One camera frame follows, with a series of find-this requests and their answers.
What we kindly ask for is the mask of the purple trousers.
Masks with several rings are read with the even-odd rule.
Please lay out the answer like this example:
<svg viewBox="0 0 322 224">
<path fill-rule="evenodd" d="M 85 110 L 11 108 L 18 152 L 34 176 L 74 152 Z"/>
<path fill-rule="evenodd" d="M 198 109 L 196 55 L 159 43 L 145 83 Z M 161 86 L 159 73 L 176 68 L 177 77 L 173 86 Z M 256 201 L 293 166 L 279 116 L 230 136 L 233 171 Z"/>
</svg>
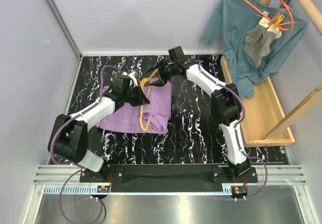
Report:
<svg viewBox="0 0 322 224">
<path fill-rule="evenodd" d="M 132 107 L 126 103 L 115 113 L 103 118 L 97 127 L 119 133 L 165 134 L 171 118 L 172 84 L 168 82 L 163 87 L 145 87 L 144 93 L 148 93 L 150 104 L 143 106 L 143 112 L 140 112 L 139 106 Z"/>
</svg>

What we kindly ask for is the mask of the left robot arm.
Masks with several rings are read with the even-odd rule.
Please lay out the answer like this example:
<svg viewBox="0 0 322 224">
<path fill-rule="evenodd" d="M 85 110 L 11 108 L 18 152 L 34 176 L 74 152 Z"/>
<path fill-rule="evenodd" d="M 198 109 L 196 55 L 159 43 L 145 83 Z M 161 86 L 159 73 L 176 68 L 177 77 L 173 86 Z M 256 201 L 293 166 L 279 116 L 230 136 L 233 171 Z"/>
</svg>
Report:
<svg viewBox="0 0 322 224">
<path fill-rule="evenodd" d="M 100 89 L 99 98 L 83 110 L 57 116 L 48 144 L 51 160 L 57 164 L 56 158 L 63 158 L 84 174 L 91 174 L 99 182 L 105 181 L 111 176 L 108 163 L 89 150 L 88 132 L 126 103 L 132 107 L 149 104 L 135 71 L 117 75 L 110 86 Z"/>
</svg>

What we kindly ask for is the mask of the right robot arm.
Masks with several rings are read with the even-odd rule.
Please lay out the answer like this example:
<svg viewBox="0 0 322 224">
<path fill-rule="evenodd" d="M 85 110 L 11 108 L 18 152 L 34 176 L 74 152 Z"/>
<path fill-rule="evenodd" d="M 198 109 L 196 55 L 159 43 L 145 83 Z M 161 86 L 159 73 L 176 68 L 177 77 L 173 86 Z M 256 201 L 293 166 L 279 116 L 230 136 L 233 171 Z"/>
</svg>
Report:
<svg viewBox="0 0 322 224">
<path fill-rule="evenodd" d="M 251 161 L 245 152 L 240 129 L 244 119 L 240 114 L 245 107 L 236 85 L 218 80 L 203 68 L 202 61 L 189 59 L 180 46 L 168 52 L 170 59 L 162 59 L 147 70 L 157 75 L 157 80 L 151 85 L 161 87 L 172 77 L 182 76 L 199 86 L 211 98 L 211 115 L 222 129 L 227 146 L 228 175 L 232 181 L 241 181 L 250 170 Z"/>
</svg>

